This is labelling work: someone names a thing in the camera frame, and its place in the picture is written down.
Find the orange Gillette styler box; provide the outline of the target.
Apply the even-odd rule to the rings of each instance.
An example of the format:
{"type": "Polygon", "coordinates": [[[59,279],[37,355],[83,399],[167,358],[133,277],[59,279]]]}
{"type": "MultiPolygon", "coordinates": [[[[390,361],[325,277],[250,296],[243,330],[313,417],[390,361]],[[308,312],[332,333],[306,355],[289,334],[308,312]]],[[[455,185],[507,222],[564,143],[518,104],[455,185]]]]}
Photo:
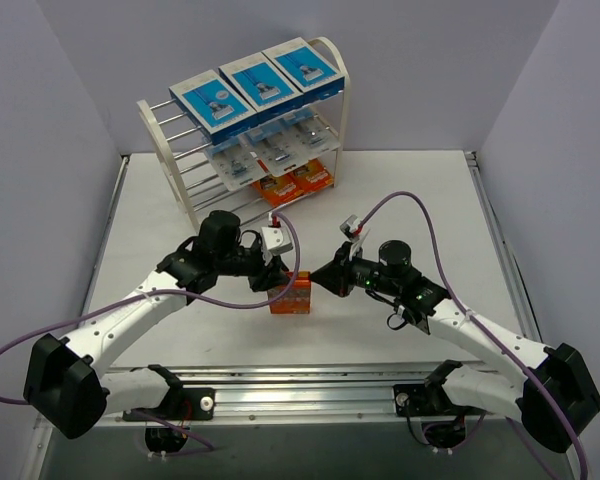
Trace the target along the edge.
{"type": "Polygon", "coordinates": [[[310,273],[300,271],[289,292],[269,305],[273,315],[305,315],[311,311],[312,284],[310,273]]]}

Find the orange Gillette Fusion5 box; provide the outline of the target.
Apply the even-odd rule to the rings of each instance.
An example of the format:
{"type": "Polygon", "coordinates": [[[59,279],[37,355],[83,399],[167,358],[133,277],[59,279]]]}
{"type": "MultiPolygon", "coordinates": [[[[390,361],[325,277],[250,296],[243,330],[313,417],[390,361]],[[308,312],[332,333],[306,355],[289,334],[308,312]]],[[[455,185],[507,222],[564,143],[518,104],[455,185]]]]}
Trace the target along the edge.
{"type": "Polygon", "coordinates": [[[304,195],[305,191],[290,174],[274,177],[267,175],[251,184],[272,207],[278,207],[304,195]]]}
{"type": "Polygon", "coordinates": [[[331,173],[317,158],[293,170],[290,177],[305,193],[321,191],[334,183],[331,173]]]}

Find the small blue cartridge pack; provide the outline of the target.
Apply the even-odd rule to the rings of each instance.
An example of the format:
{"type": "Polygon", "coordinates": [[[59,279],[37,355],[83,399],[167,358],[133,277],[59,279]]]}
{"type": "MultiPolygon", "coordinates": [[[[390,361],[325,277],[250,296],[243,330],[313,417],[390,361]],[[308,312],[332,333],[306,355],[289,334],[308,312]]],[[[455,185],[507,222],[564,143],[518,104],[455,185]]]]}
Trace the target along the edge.
{"type": "Polygon", "coordinates": [[[240,143],[224,150],[208,148],[205,156],[229,192],[241,190],[267,176],[252,152],[240,143]]]}

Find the gillette razor blister pack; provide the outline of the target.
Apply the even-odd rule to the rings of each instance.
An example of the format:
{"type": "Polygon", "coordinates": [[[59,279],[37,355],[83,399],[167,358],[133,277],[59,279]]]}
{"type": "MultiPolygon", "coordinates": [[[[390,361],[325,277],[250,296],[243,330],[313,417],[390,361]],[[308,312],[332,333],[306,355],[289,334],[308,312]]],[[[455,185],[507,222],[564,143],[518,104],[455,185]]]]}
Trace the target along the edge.
{"type": "Polygon", "coordinates": [[[306,165],[312,158],[310,150],[290,129],[254,128],[244,134],[249,147],[270,175],[280,177],[306,165]]]}
{"type": "Polygon", "coordinates": [[[315,116],[291,122],[284,121],[284,124],[296,143],[313,157],[340,147],[340,142],[333,132],[315,116]]]}

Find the blue Harry's box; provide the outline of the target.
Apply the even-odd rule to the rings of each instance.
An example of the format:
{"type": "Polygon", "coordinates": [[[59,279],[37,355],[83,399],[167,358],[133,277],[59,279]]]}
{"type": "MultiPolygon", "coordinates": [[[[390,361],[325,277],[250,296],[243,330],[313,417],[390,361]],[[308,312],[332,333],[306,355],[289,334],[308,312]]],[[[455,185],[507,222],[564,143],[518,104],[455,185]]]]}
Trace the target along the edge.
{"type": "Polygon", "coordinates": [[[213,145],[258,124],[257,112],[214,70],[169,87],[171,98],[200,127],[213,145]]]}
{"type": "Polygon", "coordinates": [[[344,89],[344,75],[301,37],[262,53],[297,87],[305,104],[324,101],[344,89]]]}
{"type": "Polygon", "coordinates": [[[304,105],[303,94],[261,52],[221,65],[218,71],[252,106],[260,123],[304,105]]]}

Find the Gillette razor blister pack front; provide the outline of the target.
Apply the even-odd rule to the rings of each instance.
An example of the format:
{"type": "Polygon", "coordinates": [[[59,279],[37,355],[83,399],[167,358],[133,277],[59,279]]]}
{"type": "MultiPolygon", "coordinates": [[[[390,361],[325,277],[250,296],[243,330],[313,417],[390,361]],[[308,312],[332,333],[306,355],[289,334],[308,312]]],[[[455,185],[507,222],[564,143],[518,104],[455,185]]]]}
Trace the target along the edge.
{"type": "Polygon", "coordinates": [[[284,121],[284,124],[296,143],[313,157],[340,147],[340,142],[333,132],[315,116],[291,122],[284,121]]]}

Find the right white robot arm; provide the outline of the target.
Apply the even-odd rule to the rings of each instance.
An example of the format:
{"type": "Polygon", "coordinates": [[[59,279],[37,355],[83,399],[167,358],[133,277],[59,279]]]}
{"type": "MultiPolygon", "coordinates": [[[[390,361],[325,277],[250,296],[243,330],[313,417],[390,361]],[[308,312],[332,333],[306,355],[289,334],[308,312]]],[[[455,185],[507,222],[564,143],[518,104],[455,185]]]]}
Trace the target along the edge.
{"type": "Polygon", "coordinates": [[[383,243],[377,261],[363,258],[346,241],[310,279],[339,297],[362,288],[374,299],[388,301],[404,323],[489,367],[483,373],[448,360],[436,368],[423,390],[425,403],[435,412],[472,407],[508,417],[556,453],[566,452],[600,412],[599,391],[577,349],[526,339],[458,306],[448,289],[412,265],[411,249],[403,241],[383,243]]]}

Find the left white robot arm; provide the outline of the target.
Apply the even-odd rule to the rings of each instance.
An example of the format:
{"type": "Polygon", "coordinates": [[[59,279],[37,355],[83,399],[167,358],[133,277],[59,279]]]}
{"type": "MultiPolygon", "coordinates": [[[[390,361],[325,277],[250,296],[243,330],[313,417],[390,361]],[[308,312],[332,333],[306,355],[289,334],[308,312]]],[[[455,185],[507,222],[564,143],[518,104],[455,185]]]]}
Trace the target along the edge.
{"type": "Polygon", "coordinates": [[[287,269],[281,256],[299,251],[297,233],[281,214],[272,215],[244,246],[239,217],[211,212],[198,233],[167,254],[123,300],[87,315],[61,338],[47,333],[34,343],[25,401],[68,439],[114,413],[175,418],[187,402],[176,374],[157,364],[118,373],[110,366],[168,316],[196,300],[214,304],[206,293],[221,277],[244,277],[254,292],[288,288],[298,272],[287,269]]]}

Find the cream metal-rod shelf rack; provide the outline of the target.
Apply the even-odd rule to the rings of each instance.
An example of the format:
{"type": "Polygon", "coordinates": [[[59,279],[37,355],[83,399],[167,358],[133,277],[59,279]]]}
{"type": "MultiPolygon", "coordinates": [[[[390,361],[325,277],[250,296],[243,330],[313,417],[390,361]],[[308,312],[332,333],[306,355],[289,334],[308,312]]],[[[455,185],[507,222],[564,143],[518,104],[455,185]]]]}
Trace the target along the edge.
{"type": "Polygon", "coordinates": [[[338,47],[297,37],[178,82],[137,103],[176,204],[194,229],[216,206],[286,206],[316,193],[294,172],[328,161],[337,181],[351,98],[338,47]]]}

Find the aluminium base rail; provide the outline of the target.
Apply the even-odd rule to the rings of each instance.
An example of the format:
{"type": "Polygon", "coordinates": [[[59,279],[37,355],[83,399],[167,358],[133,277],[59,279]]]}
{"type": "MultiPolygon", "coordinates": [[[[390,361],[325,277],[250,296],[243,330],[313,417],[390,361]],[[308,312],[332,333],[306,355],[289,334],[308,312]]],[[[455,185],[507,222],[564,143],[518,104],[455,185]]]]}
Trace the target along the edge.
{"type": "MultiPolygon", "coordinates": [[[[423,383],[443,363],[163,366],[183,386],[216,390],[211,422],[320,423],[398,417],[394,384],[423,383]]],[[[462,363],[487,373],[478,362],[462,363]]]]}

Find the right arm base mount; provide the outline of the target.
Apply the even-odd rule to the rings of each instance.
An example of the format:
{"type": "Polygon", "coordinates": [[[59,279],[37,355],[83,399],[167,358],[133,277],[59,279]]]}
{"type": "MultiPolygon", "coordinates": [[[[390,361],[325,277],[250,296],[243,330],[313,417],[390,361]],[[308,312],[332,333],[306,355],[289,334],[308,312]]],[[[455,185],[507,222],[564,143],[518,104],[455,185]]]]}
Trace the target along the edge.
{"type": "Polygon", "coordinates": [[[423,383],[394,384],[395,413],[404,418],[415,442],[434,453],[451,455],[465,444],[481,425],[485,412],[475,407],[452,405],[444,397],[431,395],[423,383]]]}

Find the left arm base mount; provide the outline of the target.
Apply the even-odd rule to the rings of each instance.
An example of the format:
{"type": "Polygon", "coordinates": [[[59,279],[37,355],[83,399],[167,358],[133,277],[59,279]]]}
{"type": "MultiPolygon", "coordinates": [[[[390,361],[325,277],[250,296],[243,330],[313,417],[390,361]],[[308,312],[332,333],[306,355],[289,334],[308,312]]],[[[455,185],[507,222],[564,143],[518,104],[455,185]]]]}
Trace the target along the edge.
{"type": "Polygon", "coordinates": [[[191,423],[214,417],[216,390],[211,387],[182,387],[169,393],[155,408],[139,408],[122,414],[125,422],[151,422],[141,437],[148,453],[163,458],[211,453],[216,447],[191,431],[191,423]]]}

